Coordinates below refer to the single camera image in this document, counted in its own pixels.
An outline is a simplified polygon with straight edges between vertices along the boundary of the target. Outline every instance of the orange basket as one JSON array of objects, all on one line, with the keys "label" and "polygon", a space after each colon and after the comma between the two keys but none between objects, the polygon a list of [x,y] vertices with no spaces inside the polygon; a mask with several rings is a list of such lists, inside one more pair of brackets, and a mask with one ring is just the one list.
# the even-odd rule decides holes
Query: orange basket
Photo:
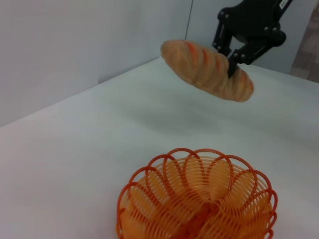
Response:
[{"label": "orange basket", "polygon": [[177,148],[133,174],[118,199],[116,232],[119,239],[271,239],[277,201],[268,178],[242,158]]}]

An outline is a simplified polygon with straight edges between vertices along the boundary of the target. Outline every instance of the white wall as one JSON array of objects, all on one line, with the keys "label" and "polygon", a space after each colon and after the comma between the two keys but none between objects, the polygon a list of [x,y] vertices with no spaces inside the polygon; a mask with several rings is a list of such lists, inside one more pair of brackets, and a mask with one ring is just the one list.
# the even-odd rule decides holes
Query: white wall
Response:
[{"label": "white wall", "polygon": [[[217,15],[224,7],[235,6],[242,0],[194,0],[187,39],[210,46],[218,25]],[[316,0],[294,0],[281,19],[282,31],[287,34],[284,45],[273,48],[254,64],[271,70],[290,71]],[[241,43],[234,40],[232,49]]]},{"label": "white wall", "polygon": [[0,126],[159,56],[191,0],[0,1]]}]

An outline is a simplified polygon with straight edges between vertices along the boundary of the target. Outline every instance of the table surface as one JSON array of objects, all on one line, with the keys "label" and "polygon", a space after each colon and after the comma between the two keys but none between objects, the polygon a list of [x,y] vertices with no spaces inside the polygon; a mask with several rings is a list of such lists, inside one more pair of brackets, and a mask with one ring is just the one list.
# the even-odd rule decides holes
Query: table surface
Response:
[{"label": "table surface", "polygon": [[121,189],[176,147],[244,158],[278,193],[274,238],[319,238],[319,84],[244,69],[245,103],[184,83],[160,58],[0,128],[0,238],[115,239]]}]

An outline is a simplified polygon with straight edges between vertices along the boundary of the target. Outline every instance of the wire basket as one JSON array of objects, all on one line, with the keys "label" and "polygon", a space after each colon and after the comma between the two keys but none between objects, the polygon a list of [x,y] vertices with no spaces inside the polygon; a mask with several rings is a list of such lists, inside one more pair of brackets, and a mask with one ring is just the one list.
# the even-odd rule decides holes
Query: wire basket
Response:
[{"label": "wire basket", "polygon": [[[173,157],[181,152],[186,157]],[[271,239],[277,201],[268,178],[242,158],[177,148],[133,174],[118,199],[116,232],[119,239]]]}]

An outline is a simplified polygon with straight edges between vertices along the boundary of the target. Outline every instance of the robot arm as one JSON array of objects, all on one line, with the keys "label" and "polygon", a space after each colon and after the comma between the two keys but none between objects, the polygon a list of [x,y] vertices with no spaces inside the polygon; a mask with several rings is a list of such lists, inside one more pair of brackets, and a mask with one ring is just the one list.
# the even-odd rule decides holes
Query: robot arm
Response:
[{"label": "robot arm", "polygon": [[220,11],[213,46],[228,57],[232,37],[245,43],[228,57],[229,78],[235,73],[237,64],[250,65],[272,47],[281,46],[286,41],[279,20],[292,1],[243,0],[237,6]]}]

